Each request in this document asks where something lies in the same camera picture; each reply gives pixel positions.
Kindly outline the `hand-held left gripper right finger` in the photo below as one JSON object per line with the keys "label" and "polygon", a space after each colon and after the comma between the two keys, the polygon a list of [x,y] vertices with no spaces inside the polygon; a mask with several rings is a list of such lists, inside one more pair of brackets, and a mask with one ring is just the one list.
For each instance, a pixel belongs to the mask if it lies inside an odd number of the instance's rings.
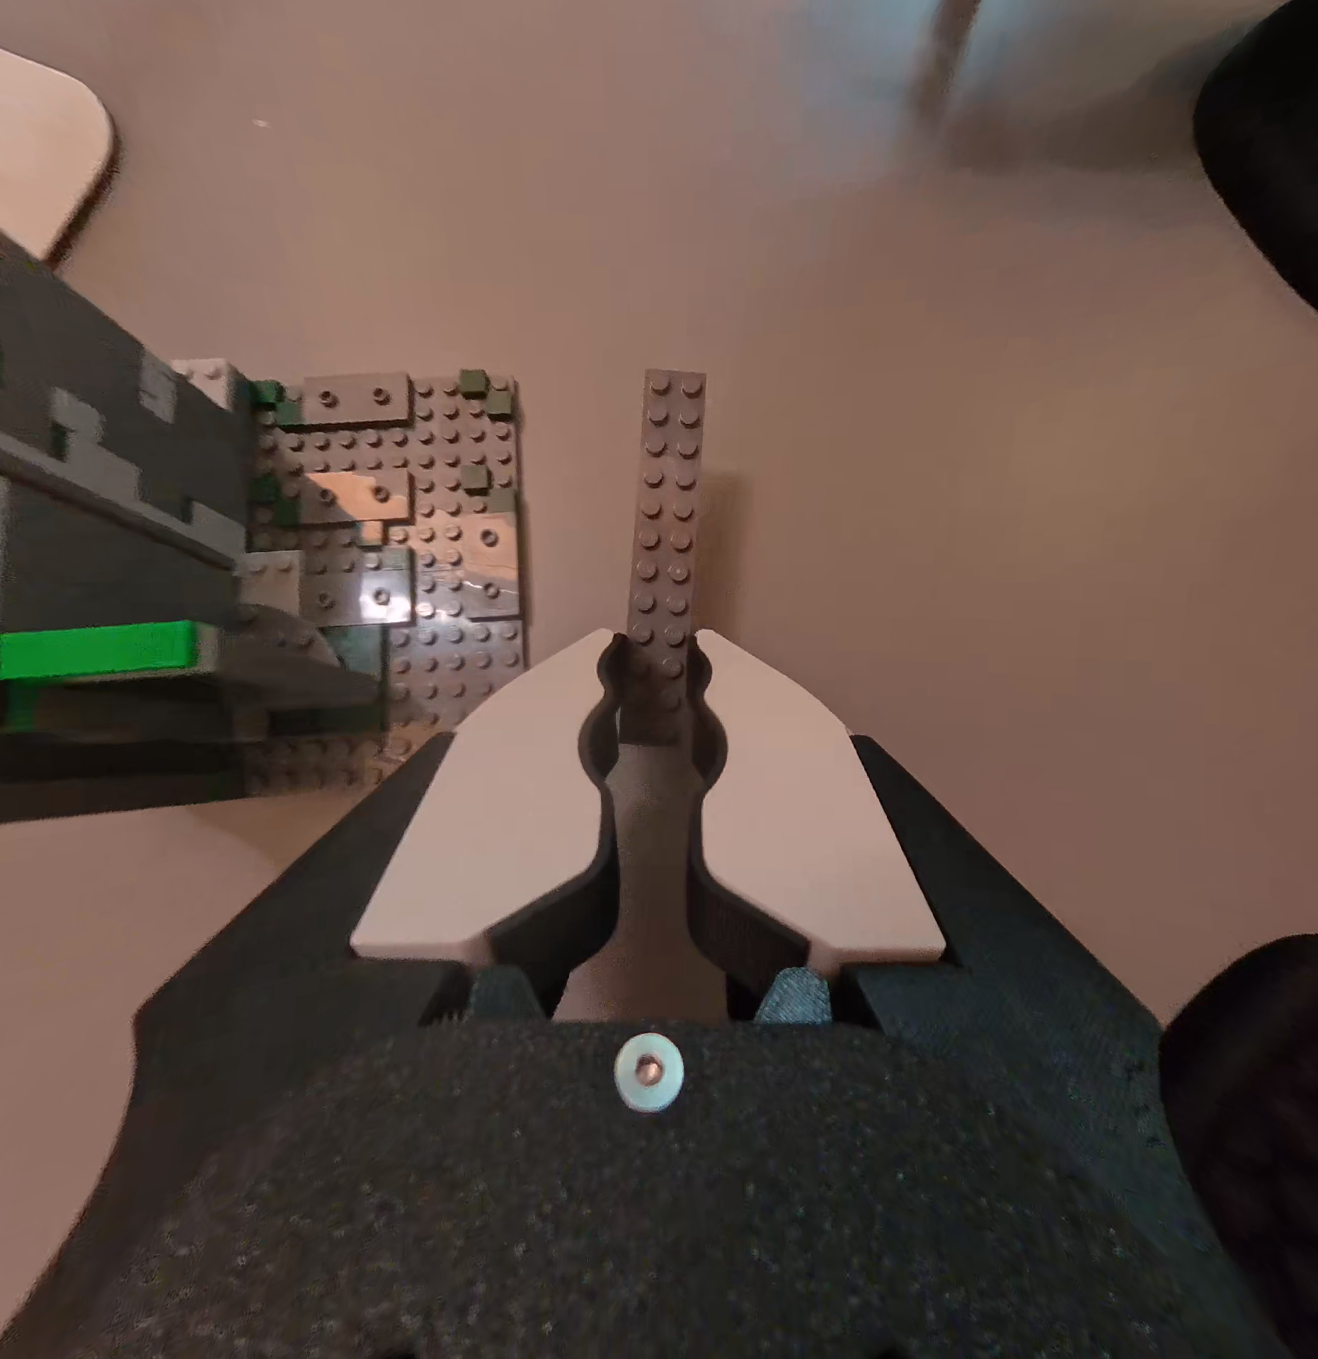
{"label": "hand-held left gripper right finger", "polygon": [[943,929],[847,722],[709,627],[686,694],[686,933],[724,1004],[756,1010],[794,968],[834,987],[847,968],[938,966]]}

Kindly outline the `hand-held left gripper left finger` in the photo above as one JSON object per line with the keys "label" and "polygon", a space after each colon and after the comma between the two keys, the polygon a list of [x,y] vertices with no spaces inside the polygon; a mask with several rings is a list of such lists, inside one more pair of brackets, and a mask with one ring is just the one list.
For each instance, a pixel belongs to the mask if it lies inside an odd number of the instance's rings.
{"label": "hand-held left gripper left finger", "polygon": [[559,1007],[621,919],[621,678],[601,627],[463,719],[348,936],[360,961],[512,966]]}

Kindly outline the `long grey brick plate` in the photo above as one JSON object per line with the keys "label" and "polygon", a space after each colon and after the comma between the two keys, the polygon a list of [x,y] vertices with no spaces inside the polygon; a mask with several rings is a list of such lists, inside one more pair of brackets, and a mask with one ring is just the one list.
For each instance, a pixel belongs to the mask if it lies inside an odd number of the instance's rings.
{"label": "long grey brick plate", "polygon": [[703,410],[702,371],[646,371],[621,701],[626,744],[674,744],[686,735]]}

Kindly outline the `grey green brick model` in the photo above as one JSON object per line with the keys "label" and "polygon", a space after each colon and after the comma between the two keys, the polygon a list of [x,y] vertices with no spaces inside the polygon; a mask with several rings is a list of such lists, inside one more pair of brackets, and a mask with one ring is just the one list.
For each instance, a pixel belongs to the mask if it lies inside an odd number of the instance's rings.
{"label": "grey green brick model", "polygon": [[167,362],[0,231],[0,823],[369,791],[529,669],[517,382]]}

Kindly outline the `grey desk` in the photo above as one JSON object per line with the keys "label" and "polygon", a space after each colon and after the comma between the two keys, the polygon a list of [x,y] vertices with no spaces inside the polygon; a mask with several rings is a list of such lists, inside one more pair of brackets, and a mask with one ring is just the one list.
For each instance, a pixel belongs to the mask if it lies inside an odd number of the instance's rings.
{"label": "grey desk", "polygon": [[626,669],[702,371],[696,633],[847,722],[947,937],[730,1010],[690,694],[618,705],[556,1010],[348,945],[457,732],[287,869],[308,795],[0,823],[0,1357],[1291,1357],[1160,1096],[1318,936],[1318,312],[1192,146],[1268,9],[985,4],[936,101],[953,4],[0,4],[121,126],[58,278],[145,348],[517,382],[529,669]]}

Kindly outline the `white book stand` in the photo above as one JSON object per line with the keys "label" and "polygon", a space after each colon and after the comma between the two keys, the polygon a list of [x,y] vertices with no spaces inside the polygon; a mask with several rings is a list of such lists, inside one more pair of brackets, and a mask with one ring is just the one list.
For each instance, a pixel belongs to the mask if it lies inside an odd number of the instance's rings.
{"label": "white book stand", "polygon": [[0,48],[0,228],[55,262],[100,196],[114,124],[79,78]]}

